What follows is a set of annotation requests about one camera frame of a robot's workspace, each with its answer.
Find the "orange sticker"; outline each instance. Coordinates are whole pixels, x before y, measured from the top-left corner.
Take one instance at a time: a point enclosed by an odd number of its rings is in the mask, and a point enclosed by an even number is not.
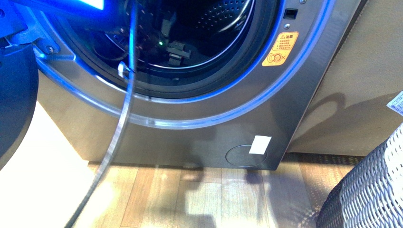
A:
[[[289,56],[298,38],[298,32],[282,32],[277,36],[270,53],[262,63],[262,66],[280,66]]]

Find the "white sticker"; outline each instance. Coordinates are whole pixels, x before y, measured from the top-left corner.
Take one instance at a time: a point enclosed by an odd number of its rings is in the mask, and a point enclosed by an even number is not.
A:
[[[386,106],[388,106],[393,111],[403,115],[403,91],[401,91],[392,101],[390,101]]]
[[[253,140],[252,147],[250,148],[250,154],[264,154],[266,152],[267,146],[271,137],[256,135],[255,139]]]

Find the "wicker basket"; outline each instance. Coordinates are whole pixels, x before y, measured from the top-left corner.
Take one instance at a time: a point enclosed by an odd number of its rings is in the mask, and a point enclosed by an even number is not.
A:
[[[403,124],[330,192],[318,228],[403,227]]]

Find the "cable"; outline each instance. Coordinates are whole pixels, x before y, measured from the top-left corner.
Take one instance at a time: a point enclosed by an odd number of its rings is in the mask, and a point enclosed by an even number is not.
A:
[[[131,16],[130,16],[130,37],[129,37],[129,80],[127,83],[127,90],[125,95],[125,100],[122,107],[122,112],[119,117],[119,121],[116,126],[115,133],[112,137],[111,143],[109,144],[109,148],[106,151],[106,154],[96,170],[96,174],[94,180],[90,188],[88,189],[87,194],[82,199],[81,203],[77,207],[74,214],[71,216],[70,220],[66,224],[65,228],[72,228],[84,207],[88,203],[91,195],[94,193],[96,187],[104,177],[109,165],[111,164],[115,153],[119,147],[120,141],[122,139],[122,135],[125,131],[125,127],[127,124],[128,117],[130,115],[130,110],[132,107],[132,97],[134,91],[134,80],[135,80],[135,69],[136,69],[136,53],[135,53],[135,39],[136,39],[136,28],[137,28],[137,3],[134,1],[134,5],[132,7]]]

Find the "washing machine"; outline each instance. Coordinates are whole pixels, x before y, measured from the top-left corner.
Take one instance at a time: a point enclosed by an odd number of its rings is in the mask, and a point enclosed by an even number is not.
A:
[[[125,95],[118,67],[128,61],[133,3],[120,1],[116,15],[97,21],[31,2],[8,5],[23,25],[2,38],[1,96],[10,102],[1,98],[1,164],[22,140],[35,99],[82,159],[98,162]],[[98,2],[95,12],[117,4]],[[114,162],[275,170],[365,1],[138,3],[134,104]],[[3,108],[11,103],[20,115]]]

